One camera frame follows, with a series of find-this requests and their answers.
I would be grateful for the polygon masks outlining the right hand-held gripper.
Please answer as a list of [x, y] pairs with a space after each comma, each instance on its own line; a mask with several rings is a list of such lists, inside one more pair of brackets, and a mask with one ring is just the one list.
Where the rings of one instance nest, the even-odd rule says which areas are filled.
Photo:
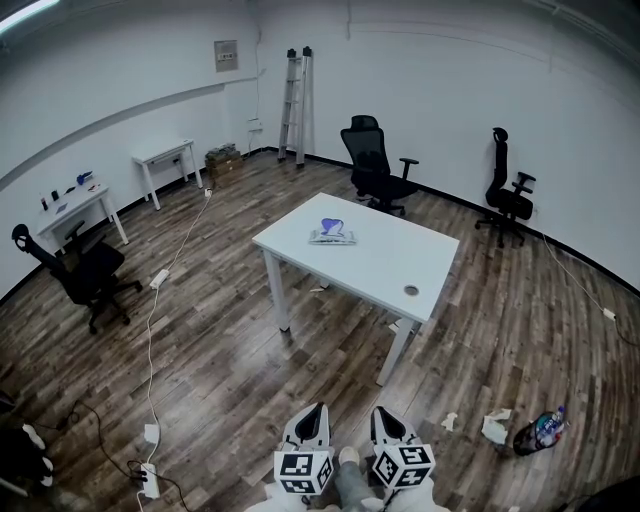
[[[383, 406], [376, 406], [370, 417], [371, 441], [418, 443], [414, 427], [404, 417]], [[387, 489], [419, 487], [435, 468], [429, 444], [390, 445], [374, 449], [373, 472]]]

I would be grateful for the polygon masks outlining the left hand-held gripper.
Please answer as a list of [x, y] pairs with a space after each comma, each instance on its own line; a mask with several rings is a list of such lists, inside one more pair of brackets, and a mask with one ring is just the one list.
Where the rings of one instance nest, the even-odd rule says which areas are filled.
[[[329, 410], [324, 403], [311, 404], [286, 424], [283, 441], [291, 445], [329, 445]], [[334, 449], [274, 452], [274, 479], [288, 494], [319, 496], [334, 472]]]

